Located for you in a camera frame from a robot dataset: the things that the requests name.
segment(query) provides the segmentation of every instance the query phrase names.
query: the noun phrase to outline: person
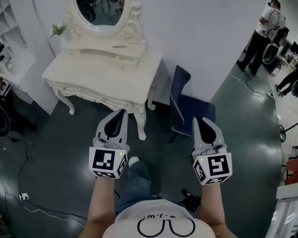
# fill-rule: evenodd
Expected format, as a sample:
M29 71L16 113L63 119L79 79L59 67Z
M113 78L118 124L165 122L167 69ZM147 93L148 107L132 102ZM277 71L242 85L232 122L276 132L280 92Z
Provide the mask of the person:
M199 219L182 206L150 194L150 176L138 157L129 162L128 184L115 218L115 180L97 178L85 229L79 238L235 238L225 224L220 184L203 186Z
M266 46L271 43L277 35L278 29L286 26L286 20L280 12L281 5L277 0L271 0L270 7L263 11L259 19L259 25L255 29L252 39L249 43L246 55L243 61L237 61L237 66L245 71L246 66L255 56L252 65L250 65L251 74L256 75L259 66L262 63L262 56Z
M287 75L279 85L278 84L275 85L275 88L276 88L277 92L279 92L279 95L281 97L284 97L285 95L287 95L292 90L292 87L293 87L294 83L296 82L296 80L298 80L298 64L297 64L297 68L295 71L293 71L292 73ZM281 92L281 90L287 84L289 84L289 86L284 91Z

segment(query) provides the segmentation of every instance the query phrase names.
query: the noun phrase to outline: dark green floor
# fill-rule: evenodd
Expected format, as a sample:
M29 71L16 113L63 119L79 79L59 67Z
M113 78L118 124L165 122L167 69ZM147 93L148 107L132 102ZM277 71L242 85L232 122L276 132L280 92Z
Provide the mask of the dark green floor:
M249 75L237 68L233 68L231 74L241 80ZM263 69L250 84L262 92L269 89ZM20 111L38 126L34 133L25 132L33 164L26 165L22 171L21 192L29 193L30 202L34 204L87 216L95 180L88 170L88 148L98 122L110 110L77 97L70 100L77 110L75 116L69 115L68 107L62 102L51 116L37 105L19 105ZM251 96L233 78L225 80L212 102L217 107L217 124L233 161L233 176L222 185L227 225L241 238L264 237L276 205L281 164L274 102ZM145 132L146 141L140 141L136 121L130 115L130 156L137 155L146 163L153 193L176 201L183 199L181 189L184 187L199 194L201 186L189 159L192 138L179 135L174 143L168 144L172 136L168 106L158 105L154 112L147 109ZM11 143L8 138L0 138L0 210L5 213L4 192L18 195L17 175L24 154L23 142ZM123 192L126 179L125 170L116 183L119 193ZM7 196L7 205L17 238L74 238L81 232L82 227L77 223L57 220L40 212L29 213L11 196Z

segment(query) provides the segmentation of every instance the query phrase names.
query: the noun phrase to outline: oval mirror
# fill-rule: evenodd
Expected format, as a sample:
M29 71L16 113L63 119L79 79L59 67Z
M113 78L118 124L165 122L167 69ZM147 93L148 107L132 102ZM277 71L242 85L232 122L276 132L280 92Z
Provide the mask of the oval mirror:
M84 21L97 30L106 30L119 21L125 0L74 0Z

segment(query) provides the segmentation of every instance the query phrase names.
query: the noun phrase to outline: dark blue chair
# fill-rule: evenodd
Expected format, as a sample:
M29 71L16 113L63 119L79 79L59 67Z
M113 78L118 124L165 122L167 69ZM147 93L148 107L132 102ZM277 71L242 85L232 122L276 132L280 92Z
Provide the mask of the dark blue chair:
M215 106L211 103L182 95L185 84L191 75L177 65L170 89L170 121L175 132L169 143L178 133L192 136L192 120L194 117L206 117L215 123Z

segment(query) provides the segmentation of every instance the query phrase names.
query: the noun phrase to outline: ornate mirror frame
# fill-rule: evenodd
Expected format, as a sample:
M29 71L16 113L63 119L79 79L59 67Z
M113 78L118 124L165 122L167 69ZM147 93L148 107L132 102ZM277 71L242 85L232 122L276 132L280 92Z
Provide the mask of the ornate mirror frame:
M142 50L146 49L146 41L143 39L143 32L138 21L141 12L140 2L125 0L124 10L117 24L105 30L96 29L83 17L77 7L76 0L67 0L67 5L67 41L70 39L89 39L90 42L92 38L95 41L101 40L103 42L104 39L108 39L111 45L115 43L114 40L117 40L118 45L126 43L133 44L133 46L140 45Z

